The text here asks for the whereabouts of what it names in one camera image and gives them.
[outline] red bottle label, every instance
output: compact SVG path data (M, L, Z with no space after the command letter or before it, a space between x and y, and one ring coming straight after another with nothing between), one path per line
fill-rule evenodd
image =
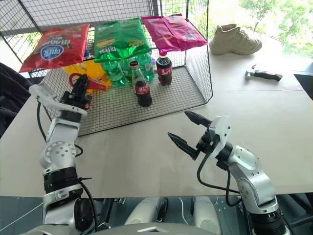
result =
M157 73L160 76L168 76L172 74L172 67L166 68L166 69L162 69L157 67Z
M148 84L143 87L135 87L136 94L146 94L150 91Z

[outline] white sneaker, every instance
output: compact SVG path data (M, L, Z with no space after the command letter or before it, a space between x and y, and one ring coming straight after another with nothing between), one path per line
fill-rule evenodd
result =
M218 25L212 41L209 43L211 52L222 55L233 52L240 55L250 55L262 47L258 39L249 38L236 24Z

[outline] table surface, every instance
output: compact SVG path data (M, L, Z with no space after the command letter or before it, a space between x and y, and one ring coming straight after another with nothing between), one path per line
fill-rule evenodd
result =
M259 62L272 65L261 53L251 56L210 54L213 98L192 109L209 119L230 115L229 142L254 152L276 192L313 191L313 103L289 72L280 82L244 73ZM0 195L44 195L39 157L45 142L36 122L37 103L30 98L0 140ZM45 130L49 120L41 113ZM95 198L184 195L224 195L202 186L196 172L203 158L191 160L168 138L167 132L195 146L205 129L183 112L79 137L84 153L76 158L80 177ZM207 161L203 178L226 185L226 172ZM231 187L236 189L232 178Z

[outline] chip bag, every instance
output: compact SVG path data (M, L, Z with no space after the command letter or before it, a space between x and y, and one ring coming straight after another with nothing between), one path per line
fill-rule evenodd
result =
M55 28L43 33L34 51L24 61L20 72L55 69L81 63L84 59L90 24Z
M95 27L94 61L119 61L151 51L140 18Z
M206 39L181 14L141 17L160 52L184 51L207 44Z

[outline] pink chip bag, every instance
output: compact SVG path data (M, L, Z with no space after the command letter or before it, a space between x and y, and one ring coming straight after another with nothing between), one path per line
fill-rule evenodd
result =
M160 52L184 51L207 44L206 39L181 15L141 17Z

